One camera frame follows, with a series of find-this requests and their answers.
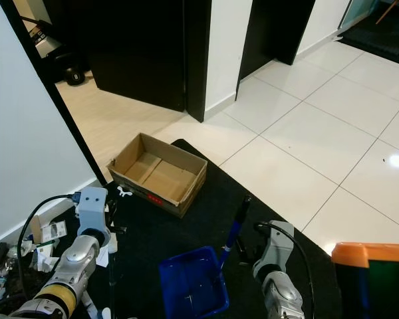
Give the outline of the blue long-handled dustpan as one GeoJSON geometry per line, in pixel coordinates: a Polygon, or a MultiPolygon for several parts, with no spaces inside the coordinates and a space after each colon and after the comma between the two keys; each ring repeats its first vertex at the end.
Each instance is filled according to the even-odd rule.
{"type": "Polygon", "coordinates": [[[160,262],[166,319],[204,319],[229,308],[223,267],[239,238],[251,200],[252,195],[246,194],[220,253],[203,246],[160,262]]]}

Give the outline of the black floor mat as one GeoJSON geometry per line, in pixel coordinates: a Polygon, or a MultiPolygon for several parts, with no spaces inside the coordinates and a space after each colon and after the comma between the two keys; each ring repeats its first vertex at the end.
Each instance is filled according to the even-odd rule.
{"type": "MultiPolygon", "coordinates": [[[[166,318],[158,265],[163,259],[197,247],[211,246],[219,252],[236,210],[248,192],[254,195],[240,235],[248,250],[256,253],[255,249],[263,246],[266,240],[253,225],[260,221],[288,220],[270,209],[257,191],[244,188],[213,162],[209,161],[205,182],[184,218],[170,215],[138,195],[120,198],[114,224],[126,231],[117,234],[116,304],[112,308],[116,316],[166,318]]],[[[287,261],[287,274],[303,295],[304,310],[312,316],[314,311],[310,301],[315,300],[315,319],[342,319],[342,298],[330,256],[296,228],[291,234],[306,256],[304,259],[299,251],[294,251],[287,261]],[[306,263],[311,270],[314,291],[309,288],[306,263]]],[[[252,266],[238,265],[236,251],[227,259],[223,276],[230,297],[229,309],[209,318],[267,319],[260,283],[253,277],[252,266]]],[[[109,288],[109,272],[98,266],[87,288],[97,309],[111,306],[109,288]]]]}

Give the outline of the brown cardboard box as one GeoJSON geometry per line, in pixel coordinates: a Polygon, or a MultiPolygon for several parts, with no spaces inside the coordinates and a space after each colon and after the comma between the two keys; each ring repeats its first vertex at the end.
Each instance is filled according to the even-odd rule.
{"type": "Polygon", "coordinates": [[[118,185],[179,219],[202,188],[207,167],[205,159],[144,133],[106,165],[118,185]]]}

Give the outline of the orange and green object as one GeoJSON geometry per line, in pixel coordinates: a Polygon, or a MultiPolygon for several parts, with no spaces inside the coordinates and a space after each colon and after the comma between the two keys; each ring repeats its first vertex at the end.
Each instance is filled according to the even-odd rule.
{"type": "Polygon", "coordinates": [[[399,244],[337,243],[343,319],[399,319],[399,244]]]}

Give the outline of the black crumpled cloth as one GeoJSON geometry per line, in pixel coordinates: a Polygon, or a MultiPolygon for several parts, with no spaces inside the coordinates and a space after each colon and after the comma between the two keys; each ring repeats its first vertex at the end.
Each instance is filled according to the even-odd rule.
{"type": "Polygon", "coordinates": [[[0,276],[5,276],[16,262],[16,253],[7,243],[0,243],[0,276]]]}

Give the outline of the brown cardboard piece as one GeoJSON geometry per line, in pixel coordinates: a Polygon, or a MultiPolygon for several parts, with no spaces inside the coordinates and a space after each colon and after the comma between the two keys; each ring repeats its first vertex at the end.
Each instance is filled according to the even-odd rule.
{"type": "Polygon", "coordinates": [[[31,231],[32,242],[36,245],[41,244],[43,242],[43,231],[39,215],[33,215],[27,225],[31,231]]]}

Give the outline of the white box with picture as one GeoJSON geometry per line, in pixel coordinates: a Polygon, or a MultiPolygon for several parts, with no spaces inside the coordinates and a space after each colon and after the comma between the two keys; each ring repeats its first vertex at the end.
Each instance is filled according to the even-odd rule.
{"type": "Polygon", "coordinates": [[[66,236],[68,229],[65,221],[52,222],[41,227],[41,242],[48,243],[57,238],[66,236]]]}

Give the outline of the black door jamb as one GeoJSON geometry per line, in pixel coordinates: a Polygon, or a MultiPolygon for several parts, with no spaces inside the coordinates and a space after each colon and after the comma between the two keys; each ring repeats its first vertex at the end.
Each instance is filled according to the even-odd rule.
{"type": "Polygon", "coordinates": [[[182,0],[186,112],[198,122],[205,120],[212,1],[182,0]]]}

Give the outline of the dark wooden door leaf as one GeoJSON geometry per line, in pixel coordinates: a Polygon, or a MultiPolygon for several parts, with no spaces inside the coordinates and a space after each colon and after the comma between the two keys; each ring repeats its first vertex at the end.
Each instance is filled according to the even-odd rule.
{"type": "Polygon", "coordinates": [[[108,93],[181,112],[184,106],[182,0],[96,0],[93,75],[108,93]]]}

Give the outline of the dark narrow door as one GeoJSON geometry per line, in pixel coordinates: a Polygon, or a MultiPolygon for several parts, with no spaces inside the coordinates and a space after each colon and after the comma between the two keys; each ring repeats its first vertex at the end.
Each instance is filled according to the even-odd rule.
{"type": "Polygon", "coordinates": [[[278,60],[290,66],[316,0],[252,0],[238,80],[278,60]]]}

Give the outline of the black kettlebell white mark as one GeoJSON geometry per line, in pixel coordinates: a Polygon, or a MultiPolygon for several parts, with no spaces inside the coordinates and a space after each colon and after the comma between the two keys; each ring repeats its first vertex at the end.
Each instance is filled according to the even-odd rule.
{"type": "Polygon", "coordinates": [[[72,87],[81,85],[85,83],[85,73],[77,67],[66,68],[64,72],[64,82],[72,87]]]}

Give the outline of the black exercise weight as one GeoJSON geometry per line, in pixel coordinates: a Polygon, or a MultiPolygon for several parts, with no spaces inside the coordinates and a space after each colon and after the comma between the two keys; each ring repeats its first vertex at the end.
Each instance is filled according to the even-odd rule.
{"type": "Polygon", "coordinates": [[[53,51],[50,56],[56,68],[72,68],[78,64],[78,53],[74,51],[53,51]]]}

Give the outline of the thin black door frame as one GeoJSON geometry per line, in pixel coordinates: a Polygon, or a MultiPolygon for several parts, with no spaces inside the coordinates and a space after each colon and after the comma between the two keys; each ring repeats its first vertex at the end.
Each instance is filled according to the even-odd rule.
{"type": "Polygon", "coordinates": [[[30,40],[27,30],[25,29],[23,22],[21,22],[21,18],[19,18],[17,7],[14,3],[12,3],[12,0],[0,0],[0,9],[8,19],[11,30],[17,37],[18,42],[20,42],[21,48],[23,48],[23,51],[27,56],[27,60],[29,60],[29,62],[32,64],[33,70],[35,70],[37,76],[39,77],[39,82],[42,83],[45,90],[49,94],[57,112],[59,112],[61,118],[63,119],[64,125],[68,128],[68,131],[70,134],[72,134],[72,137],[74,137],[74,140],[82,152],[85,160],[87,161],[87,164],[89,164],[92,172],[95,174],[96,180],[102,185],[108,185],[108,180],[106,180],[104,174],[96,163],[89,146],[81,134],[80,128],[78,128],[78,125],[69,112],[68,106],[60,96],[57,86],[47,79],[47,70],[41,61],[41,58],[39,58],[39,53],[36,51],[32,40],[30,40]]]}

